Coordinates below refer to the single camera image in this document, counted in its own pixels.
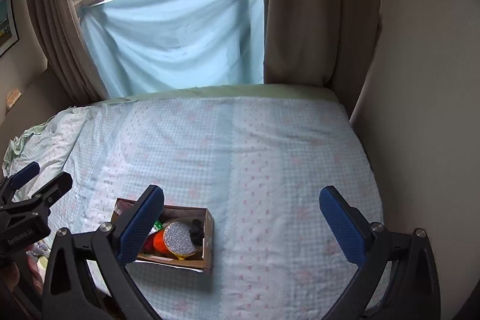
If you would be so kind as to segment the person's left hand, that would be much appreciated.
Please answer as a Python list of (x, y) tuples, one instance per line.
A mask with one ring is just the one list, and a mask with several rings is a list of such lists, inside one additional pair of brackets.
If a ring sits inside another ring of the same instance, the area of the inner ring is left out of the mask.
[[(38, 272), (37, 263), (35, 263), (35, 260), (33, 260), (28, 254), (26, 254), (26, 263), (32, 278), (34, 279)], [(4, 282), (10, 292), (12, 292), (17, 286), (20, 281), (19, 279), (20, 270), (15, 261), (8, 262), (6, 266), (1, 266), (1, 280)]]

